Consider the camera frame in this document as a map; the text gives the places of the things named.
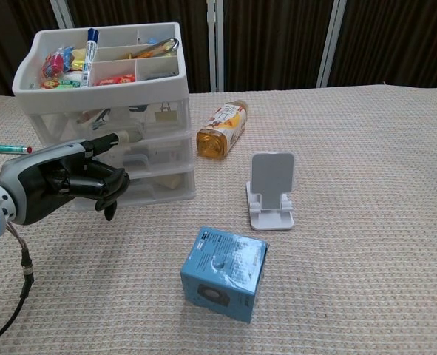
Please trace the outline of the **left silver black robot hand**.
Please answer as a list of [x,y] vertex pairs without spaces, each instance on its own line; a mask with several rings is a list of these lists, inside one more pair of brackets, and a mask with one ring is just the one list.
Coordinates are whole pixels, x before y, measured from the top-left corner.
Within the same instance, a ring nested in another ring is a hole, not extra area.
[[129,187],[129,175],[96,160],[111,148],[142,139],[138,132],[121,130],[92,140],[78,139],[48,146],[29,155],[8,160],[0,172],[0,186],[16,206],[14,223],[30,225],[82,197],[95,201],[111,221],[117,199]]

